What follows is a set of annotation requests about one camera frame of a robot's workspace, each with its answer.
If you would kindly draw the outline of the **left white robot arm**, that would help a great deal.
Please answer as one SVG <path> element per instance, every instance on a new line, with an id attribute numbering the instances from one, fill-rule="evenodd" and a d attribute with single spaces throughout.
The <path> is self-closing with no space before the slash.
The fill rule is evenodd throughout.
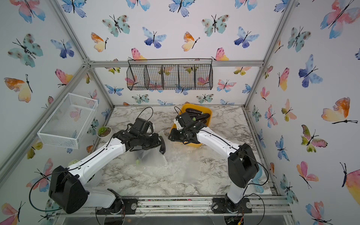
<path id="1" fill-rule="evenodd" d="M 117 192 L 90 188 L 86 184 L 103 167 L 126 152 L 159 149 L 164 154 L 166 145 L 163 137 L 153 131 L 148 132 L 149 129 L 153 130 L 150 121 L 136 118 L 134 124 L 113 134 L 92 154 L 67 168 L 59 166 L 49 175 L 42 175 L 31 187 L 50 180 L 49 197 L 67 214 L 83 207 L 99 207 L 101 215 L 124 214 L 125 203 Z"/>

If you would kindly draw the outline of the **clear zip-top bag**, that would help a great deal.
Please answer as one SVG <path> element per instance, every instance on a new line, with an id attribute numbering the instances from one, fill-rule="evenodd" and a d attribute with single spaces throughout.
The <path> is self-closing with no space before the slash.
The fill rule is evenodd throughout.
<path id="1" fill-rule="evenodd" d="M 136 168 L 142 172 L 153 173 L 154 171 L 157 171 L 158 169 L 161 169 L 168 164 L 165 156 L 160 152 L 159 148 L 140 150 L 132 153 L 134 155 L 135 165 L 137 153 L 143 153 L 141 165 L 136 166 Z"/>

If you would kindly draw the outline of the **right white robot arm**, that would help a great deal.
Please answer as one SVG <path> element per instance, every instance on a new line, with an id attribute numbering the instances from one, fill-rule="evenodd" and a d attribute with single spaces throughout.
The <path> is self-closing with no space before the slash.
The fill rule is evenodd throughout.
<path id="1" fill-rule="evenodd" d="M 243 201 L 249 185 L 262 186 L 253 180 L 263 165 L 256 160 L 248 144 L 236 144 L 221 137 L 204 123 L 193 120 L 187 112 L 176 116 L 174 124 L 168 137 L 170 141 L 203 144 L 227 160 L 231 185 L 226 196 L 231 203 Z"/>

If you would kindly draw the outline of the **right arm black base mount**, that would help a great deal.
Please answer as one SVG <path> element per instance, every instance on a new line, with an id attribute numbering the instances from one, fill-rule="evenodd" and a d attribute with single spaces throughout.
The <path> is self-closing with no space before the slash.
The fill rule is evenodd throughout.
<path id="1" fill-rule="evenodd" d="M 211 210 L 215 214 L 225 213 L 252 213 L 252 205 L 248 198 L 243 198 L 238 203 L 232 202 L 227 196 L 212 199 Z"/>

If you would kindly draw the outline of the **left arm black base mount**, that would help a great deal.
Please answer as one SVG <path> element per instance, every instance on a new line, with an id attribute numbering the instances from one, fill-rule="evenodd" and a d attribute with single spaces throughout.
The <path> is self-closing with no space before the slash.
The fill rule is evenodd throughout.
<path id="1" fill-rule="evenodd" d="M 136 198 L 116 199 L 110 208 L 96 209 L 98 215 L 135 215 L 138 205 Z"/>

